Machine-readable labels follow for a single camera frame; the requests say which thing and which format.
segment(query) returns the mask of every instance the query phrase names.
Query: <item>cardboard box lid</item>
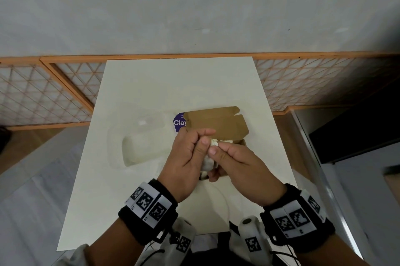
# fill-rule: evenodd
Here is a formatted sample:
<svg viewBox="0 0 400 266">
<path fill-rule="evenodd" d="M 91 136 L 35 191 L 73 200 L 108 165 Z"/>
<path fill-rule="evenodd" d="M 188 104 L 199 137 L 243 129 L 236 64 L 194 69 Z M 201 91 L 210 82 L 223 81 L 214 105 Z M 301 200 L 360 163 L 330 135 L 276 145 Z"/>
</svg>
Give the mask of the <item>cardboard box lid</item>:
<svg viewBox="0 0 400 266">
<path fill-rule="evenodd" d="M 243 115 L 235 115 L 239 111 L 236 106 L 212 108 L 185 112 L 183 118 L 188 129 L 213 128 L 216 130 L 213 138 L 219 141 L 238 141 L 249 133 Z"/>
</svg>

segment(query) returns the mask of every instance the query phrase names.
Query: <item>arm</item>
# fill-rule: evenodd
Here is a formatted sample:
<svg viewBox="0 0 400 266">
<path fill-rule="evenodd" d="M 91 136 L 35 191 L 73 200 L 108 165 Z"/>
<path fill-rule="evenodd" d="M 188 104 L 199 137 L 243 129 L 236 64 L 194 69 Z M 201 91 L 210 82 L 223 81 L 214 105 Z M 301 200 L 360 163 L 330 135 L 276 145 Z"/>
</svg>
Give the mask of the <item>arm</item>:
<svg viewBox="0 0 400 266">
<path fill-rule="evenodd" d="M 213 129 L 187 131 L 181 128 L 172 145 L 172 150 L 158 181 L 180 203 L 194 190 L 199 179 L 201 164 Z M 144 246 L 133 237 L 121 219 L 117 219 L 103 235 L 85 249 L 90 266 L 134 265 Z"/>
<path fill-rule="evenodd" d="M 218 147 L 210 147 L 208 153 L 220 165 L 208 173 L 210 182 L 228 174 L 243 196 L 262 207 L 277 202 L 285 194 L 286 186 L 247 147 L 219 142 Z M 368 266 L 336 234 L 319 248 L 308 253 L 296 252 L 296 255 L 304 266 Z"/>
</svg>

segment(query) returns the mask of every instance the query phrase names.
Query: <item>person's right hand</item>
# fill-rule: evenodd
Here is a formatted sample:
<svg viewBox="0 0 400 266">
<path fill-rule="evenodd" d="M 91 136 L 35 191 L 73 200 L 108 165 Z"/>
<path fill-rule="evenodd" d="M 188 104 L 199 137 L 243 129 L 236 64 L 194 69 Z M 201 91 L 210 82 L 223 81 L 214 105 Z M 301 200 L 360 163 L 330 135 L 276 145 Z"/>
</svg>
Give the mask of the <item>person's right hand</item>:
<svg viewBox="0 0 400 266">
<path fill-rule="evenodd" d="M 244 197 L 262 207 L 276 202 L 287 190 L 246 146 L 219 142 L 218 146 L 208 149 L 208 155 L 219 164 L 218 168 L 208 172 L 210 182 L 227 173 L 233 186 Z"/>
</svg>

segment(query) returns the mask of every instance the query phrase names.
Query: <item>hand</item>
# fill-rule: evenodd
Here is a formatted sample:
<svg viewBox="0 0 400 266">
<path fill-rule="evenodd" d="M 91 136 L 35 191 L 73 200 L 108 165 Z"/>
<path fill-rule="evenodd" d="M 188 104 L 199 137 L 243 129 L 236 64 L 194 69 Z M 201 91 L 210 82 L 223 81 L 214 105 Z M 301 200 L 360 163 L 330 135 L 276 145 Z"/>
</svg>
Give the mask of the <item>hand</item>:
<svg viewBox="0 0 400 266">
<path fill-rule="evenodd" d="M 167 162 L 157 179 L 178 203 L 186 199 L 196 187 L 202 162 L 211 143 L 207 136 L 214 133 L 214 129 L 179 129 Z"/>
<path fill-rule="evenodd" d="M 219 164 L 218 168 L 208 172 L 210 182 L 227 173 L 233 186 L 245 198 L 262 207 L 276 202 L 287 190 L 246 146 L 218 142 L 218 146 L 209 148 L 208 155 Z"/>
</svg>

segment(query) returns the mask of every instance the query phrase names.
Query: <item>orange wooden trim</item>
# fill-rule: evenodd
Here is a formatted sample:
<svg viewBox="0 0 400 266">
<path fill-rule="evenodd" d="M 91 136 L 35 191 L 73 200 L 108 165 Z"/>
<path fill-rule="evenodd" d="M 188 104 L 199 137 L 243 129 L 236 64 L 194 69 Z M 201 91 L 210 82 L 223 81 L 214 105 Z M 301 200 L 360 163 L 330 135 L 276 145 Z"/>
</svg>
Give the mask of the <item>orange wooden trim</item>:
<svg viewBox="0 0 400 266">
<path fill-rule="evenodd" d="M 40 66 L 50 74 L 50 76 L 57 81 L 66 91 L 68 91 L 75 99 L 82 103 L 91 113 L 93 113 L 94 105 L 88 98 L 78 89 L 73 82 L 64 75 L 64 73 L 57 67 L 56 64 L 46 63 L 39 61 Z"/>
<path fill-rule="evenodd" d="M 320 108 L 346 108 L 353 105 L 314 105 L 314 106 L 287 106 L 284 111 L 273 112 L 272 115 L 285 115 L 291 110 L 320 109 Z"/>
<path fill-rule="evenodd" d="M 89 126 L 89 124 L 90 124 L 90 122 L 62 123 L 62 124 L 44 124 L 44 125 L 25 125 L 25 126 L 11 126 L 11 127 L 7 127 L 7 129 L 10 130 L 10 131 L 36 130 L 36 129 L 53 129 L 53 128 Z"/>
<path fill-rule="evenodd" d="M 6 66 L 25 66 L 25 65 L 38 65 L 39 56 L 24 56 L 24 57 L 0 57 L 0 65 Z"/>
<path fill-rule="evenodd" d="M 100 63 L 121 59 L 178 59 L 207 57 L 242 57 L 253 59 L 294 59 L 294 58 L 354 58 L 354 57 L 384 57 L 400 56 L 400 53 L 384 52 L 281 52 L 281 53 L 210 53 L 210 54 L 139 54 L 139 55 L 67 55 L 42 56 L 44 63 Z"/>
</svg>

